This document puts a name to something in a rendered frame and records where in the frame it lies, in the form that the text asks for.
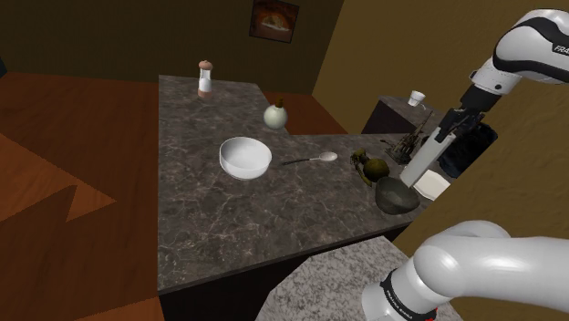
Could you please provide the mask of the black bulky appliance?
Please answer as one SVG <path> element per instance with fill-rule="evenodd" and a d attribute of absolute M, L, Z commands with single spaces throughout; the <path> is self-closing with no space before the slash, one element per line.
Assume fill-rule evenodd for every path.
<path fill-rule="evenodd" d="M 485 152 L 498 134 L 485 123 L 455 139 L 438 158 L 441 169 L 451 178 L 458 178 Z"/>

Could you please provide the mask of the white square plate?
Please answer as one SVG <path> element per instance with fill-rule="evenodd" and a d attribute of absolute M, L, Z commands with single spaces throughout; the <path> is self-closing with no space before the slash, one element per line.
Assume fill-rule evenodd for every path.
<path fill-rule="evenodd" d="M 450 183 L 440 174 L 426 170 L 413 188 L 424 198 L 435 201 L 449 186 Z"/>

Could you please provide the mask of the olive green figure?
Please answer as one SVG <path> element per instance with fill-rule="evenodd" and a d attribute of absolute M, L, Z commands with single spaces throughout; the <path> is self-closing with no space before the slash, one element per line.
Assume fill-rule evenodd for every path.
<path fill-rule="evenodd" d="M 384 160 L 369 158 L 363 148 L 356 150 L 350 156 L 350 163 L 355 167 L 362 181 L 369 187 L 390 174 L 390 169 Z"/>

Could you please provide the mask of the dark grey bowl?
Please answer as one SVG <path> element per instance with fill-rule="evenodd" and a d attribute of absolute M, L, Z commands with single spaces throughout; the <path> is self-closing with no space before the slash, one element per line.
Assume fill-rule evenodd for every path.
<path fill-rule="evenodd" d="M 411 212 L 420 204 L 419 196 L 412 188 L 392 177 L 378 180 L 375 202 L 382 212 L 391 215 Z"/>

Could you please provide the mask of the silver spoon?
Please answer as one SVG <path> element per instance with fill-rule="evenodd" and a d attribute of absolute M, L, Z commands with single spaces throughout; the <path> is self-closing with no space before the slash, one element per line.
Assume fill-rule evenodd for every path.
<path fill-rule="evenodd" d="M 298 159 L 298 160 L 289 160 L 282 162 L 283 166 L 290 165 L 293 163 L 303 162 L 303 161 L 335 161 L 337 159 L 337 154 L 333 151 L 325 151 L 322 152 L 318 157 L 315 158 L 308 158 L 308 159 Z"/>

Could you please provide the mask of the round white vase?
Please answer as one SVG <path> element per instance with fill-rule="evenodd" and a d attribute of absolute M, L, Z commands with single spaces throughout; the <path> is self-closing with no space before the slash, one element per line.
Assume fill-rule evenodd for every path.
<path fill-rule="evenodd" d="M 284 99 L 278 97 L 273 105 L 264 112 L 264 124 L 269 129 L 282 129 L 288 121 L 288 114 L 284 107 Z"/>

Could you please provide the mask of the grey speckled robot stand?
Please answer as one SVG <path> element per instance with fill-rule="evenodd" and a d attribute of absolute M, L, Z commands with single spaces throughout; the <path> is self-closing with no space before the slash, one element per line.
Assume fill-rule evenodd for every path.
<path fill-rule="evenodd" d="M 377 307 L 367 318 L 362 293 L 408 260 L 383 236 L 314 255 L 269 293 L 254 321 L 406 321 Z"/>

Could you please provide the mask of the white bowl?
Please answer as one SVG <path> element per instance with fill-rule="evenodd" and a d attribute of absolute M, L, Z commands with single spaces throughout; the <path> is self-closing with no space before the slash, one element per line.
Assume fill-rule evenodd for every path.
<path fill-rule="evenodd" d="M 220 146 L 219 161 L 222 169 L 231 177 L 249 181 L 266 173 L 272 161 L 272 152 L 259 140 L 234 137 Z"/>

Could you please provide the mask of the white and brown grinder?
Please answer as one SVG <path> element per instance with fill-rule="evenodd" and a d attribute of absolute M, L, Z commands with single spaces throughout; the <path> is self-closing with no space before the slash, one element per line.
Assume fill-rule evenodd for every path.
<path fill-rule="evenodd" d="M 212 79 L 211 73 L 213 65 L 208 60 L 202 60 L 199 65 L 200 76 L 198 86 L 198 96 L 201 98 L 208 98 L 212 95 Z"/>

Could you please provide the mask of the dark framed wall picture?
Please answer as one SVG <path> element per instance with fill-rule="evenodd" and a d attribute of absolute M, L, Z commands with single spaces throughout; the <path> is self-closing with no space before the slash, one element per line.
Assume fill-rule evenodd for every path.
<path fill-rule="evenodd" d="M 283 0 L 253 0 L 249 36 L 290 44 L 299 8 Z"/>

